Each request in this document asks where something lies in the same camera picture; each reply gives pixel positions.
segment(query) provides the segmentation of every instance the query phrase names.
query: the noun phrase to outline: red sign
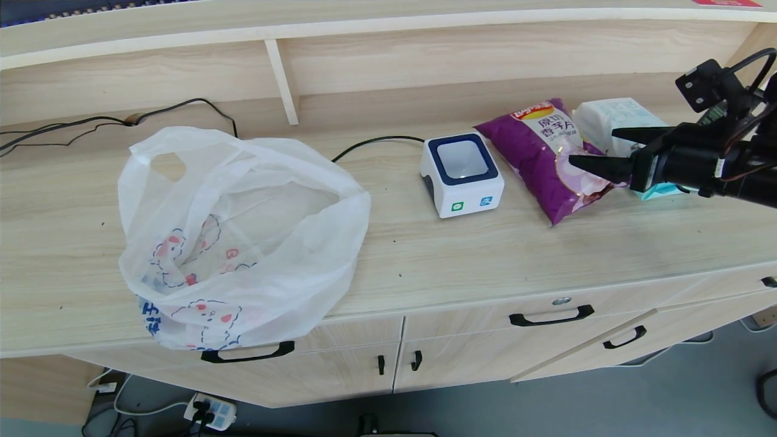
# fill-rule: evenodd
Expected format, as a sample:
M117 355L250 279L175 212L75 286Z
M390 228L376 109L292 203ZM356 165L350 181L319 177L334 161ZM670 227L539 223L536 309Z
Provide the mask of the red sign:
M693 1L699 3L700 5L711 5L711 6L744 6L746 8L763 7L756 2L753 2L752 0L693 0Z

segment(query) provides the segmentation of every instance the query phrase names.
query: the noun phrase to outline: cartoon print on bag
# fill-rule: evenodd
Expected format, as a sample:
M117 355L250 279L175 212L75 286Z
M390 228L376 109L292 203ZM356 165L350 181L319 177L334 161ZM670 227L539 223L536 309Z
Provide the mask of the cartoon print on bag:
M183 254L183 247L185 245L186 237L183 236L183 230L180 228L173 229L167 238L154 248L148 262L152 266L156 266L156 269L152 268L142 278L143 283L158 292L164 288L176 288L186 284L185 279L172 279L174 276L180 277L181 274L171 275L166 270L173 261Z
M142 304L141 314L145 319L146 329L151 333L152 337L155 337L156 333L159 332L159 324L162 323L162 318L159 316L159 308L143 298L138 298L138 305L140 306L140 304Z
M251 267L255 266L256 263L253 264L238 264L237 267L235 267L235 271L241 271L241 270L248 270Z
M219 238L221 238L221 224L218 222L218 218L216 218L215 215L209 214L202 223L202 230L200 231L200 236L197 237L197 241L194 243L192 254L189 259L183 263L188 264L196 260L204 251L213 247Z
M186 237L183 236L183 229L173 229L165 241L162 241L154 249L151 264L162 269L162 260L177 259L183 253L184 244L186 244Z
M214 350L213 346L221 343L218 348L221 350L239 344L240 336L233 337L230 330L240 317L241 312L241 306L229 305L218 300L198 299L190 302L188 306L177 309L170 314L170 317L175 320L184 315L198 316L200 321L197 324L203 327L200 332L200 344L188 344L187 346L198 351L205 351Z

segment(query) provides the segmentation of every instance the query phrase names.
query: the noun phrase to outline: teal package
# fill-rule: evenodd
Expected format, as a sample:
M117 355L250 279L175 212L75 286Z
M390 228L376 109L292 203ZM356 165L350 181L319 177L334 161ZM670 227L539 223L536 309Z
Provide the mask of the teal package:
M683 194L683 192L675 184L655 184L644 193L634 191L634 194L638 195L640 199L648 201L650 199L662 198L663 196L671 196L672 194Z

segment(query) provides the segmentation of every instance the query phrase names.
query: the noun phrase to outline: robotic arm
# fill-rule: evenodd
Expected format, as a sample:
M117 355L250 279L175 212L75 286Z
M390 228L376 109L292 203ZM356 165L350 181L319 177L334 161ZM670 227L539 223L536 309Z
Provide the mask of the robotic arm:
M768 57L753 83L745 88L734 73ZM777 79L762 93L758 86L777 58L764 49L742 62L722 68L710 59L675 81L698 112L698 123L669 128L621 128L613 136L644 144L628 158L571 156L574 166L635 191L659 183L699 190L699 195L729 196L777 208ZM753 111L759 104L765 108ZM753 129L750 141L742 138Z

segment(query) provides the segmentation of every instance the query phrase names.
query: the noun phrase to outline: plastic bag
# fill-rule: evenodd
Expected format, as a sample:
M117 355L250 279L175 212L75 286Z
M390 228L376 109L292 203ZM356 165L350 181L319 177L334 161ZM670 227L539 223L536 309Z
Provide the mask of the plastic bag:
M561 99L475 126L521 177L552 225L590 205L612 184L570 164L570 155L602 155L584 142Z
M164 128L130 147L119 267L163 346L221 350L307 334L350 287L370 194L286 138ZM172 182L151 161L186 165Z

